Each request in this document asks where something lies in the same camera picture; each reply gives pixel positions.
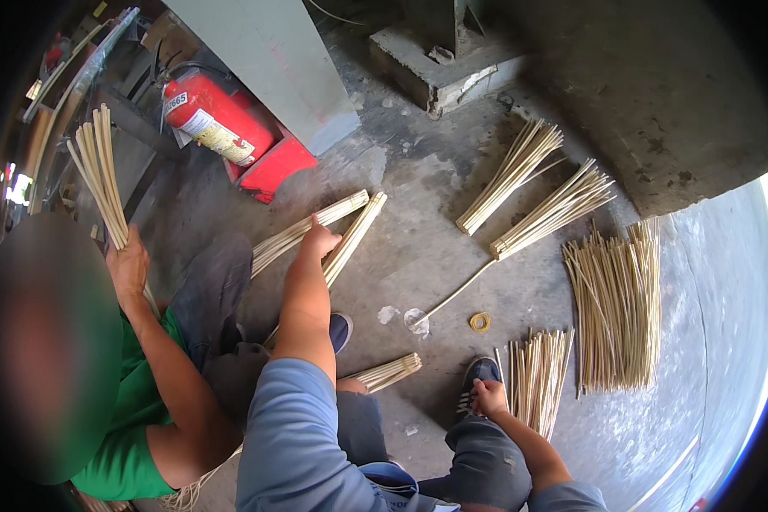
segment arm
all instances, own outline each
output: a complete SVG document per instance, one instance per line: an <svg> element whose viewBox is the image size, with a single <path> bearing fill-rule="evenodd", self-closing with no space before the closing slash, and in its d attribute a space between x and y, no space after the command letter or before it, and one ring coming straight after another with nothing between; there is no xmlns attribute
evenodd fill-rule
<svg viewBox="0 0 768 512"><path fill-rule="evenodd" d="M476 378L473 393L477 394L474 404L476 413L495 422L523 452L532 476L533 496L555 483L573 481L553 446L542 435L510 415L503 398L503 384Z"/></svg>
<svg viewBox="0 0 768 512"><path fill-rule="evenodd" d="M148 253L137 227L128 245L106 258L117 300L143 348L156 387L174 423L148 425L151 457L165 482L177 489L222 464L241 441L241 431L222 411L191 359L164 332L143 296Z"/></svg>
<svg viewBox="0 0 768 512"><path fill-rule="evenodd" d="M322 258L341 240L318 224L301 241L296 260L284 281L279 333L271 361L292 357L315 364L336 385L336 356L330 343L330 293Z"/></svg>

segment concrete floor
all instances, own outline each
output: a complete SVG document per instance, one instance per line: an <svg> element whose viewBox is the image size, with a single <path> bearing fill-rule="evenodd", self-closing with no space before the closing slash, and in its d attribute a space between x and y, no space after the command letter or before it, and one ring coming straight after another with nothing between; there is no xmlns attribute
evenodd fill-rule
<svg viewBox="0 0 768 512"><path fill-rule="evenodd" d="M170 297L194 254L215 236L240 231L258 243L361 188L384 190L389 200L332 287L333 309L355 322L353 339L337 358L338 372L419 353L419 373L377 398L390 454L418 479L441 476L451 463L444 434L466 364L494 347L505 356L506 343L525 337L530 327L573 325L561 244L586 235L590 219L609 233L638 217L618 189L606 207L485 272L432 317L428 336L412 334L404 313L427 311L479 269L490 259L489 242L590 152L565 128L564 151L572 161L516 191L467 237L454 220L500 164L520 128L518 110L563 120L532 89L519 86L431 121L365 69L361 38L330 33L325 43L362 128L322 155L316 168L287 179L270 206L232 188L214 153L192 148L190 164L160 174L134 217L151 253L151 286L156 295ZM332 228L342 232L349 222ZM695 436L689 455L640 509L686 510L717 486L745 439L768 365L768 215L758 183L664 217L660 236L663 347L657 385L576 401L570 373L553 436L574 478L599 486L611 510L634 505ZM239 320L256 341L276 325L282 279L294 255L279 258L254 279L241 306ZM382 322L379 313L386 307L398 313ZM492 316L486 333L467 325L479 311ZM233 509L237 463L219 470L195 510ZM152 500L137 505L158 509Z"/></svg>

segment yellow rubber band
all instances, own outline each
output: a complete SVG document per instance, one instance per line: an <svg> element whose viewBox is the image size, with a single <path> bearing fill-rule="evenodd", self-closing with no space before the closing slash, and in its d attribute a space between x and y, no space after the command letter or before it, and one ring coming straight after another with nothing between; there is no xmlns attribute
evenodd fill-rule
<svg viewBox="0 0 768 512"><path fill-rule="evenodd" d="M475 313L472 318L469 319L469 327L476 333L483 333L489 329L490 320L489 313Z"/></svg>

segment ripped jeans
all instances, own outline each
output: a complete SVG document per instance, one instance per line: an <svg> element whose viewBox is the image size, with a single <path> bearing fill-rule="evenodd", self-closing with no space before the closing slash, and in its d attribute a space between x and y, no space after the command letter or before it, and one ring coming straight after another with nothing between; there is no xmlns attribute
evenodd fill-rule
<svg viewBox="0 0 768 512"><path fill-rule="evenodd" d="M369 395L337 392L338 444L355 465L386 462L378 401ZM523 454L489 419L469 416L453 426L446 444L455 452L447 476L419 482L424 496L460 504L519 510L532 490Z"/></svg>

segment blue shirt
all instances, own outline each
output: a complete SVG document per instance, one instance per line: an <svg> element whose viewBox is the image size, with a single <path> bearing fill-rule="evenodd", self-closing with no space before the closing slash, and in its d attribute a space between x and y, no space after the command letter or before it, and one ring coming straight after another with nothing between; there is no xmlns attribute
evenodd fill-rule
<svg viewBox="0 0 768 512"><path fill-rule="evenodd" d="M338 446L336 389L321 369L298 359L270 361L250 404L236 483L236 510L390 508L381 490ZM530 510L605 510L600 491L568 482L544 489Z"/></svg>

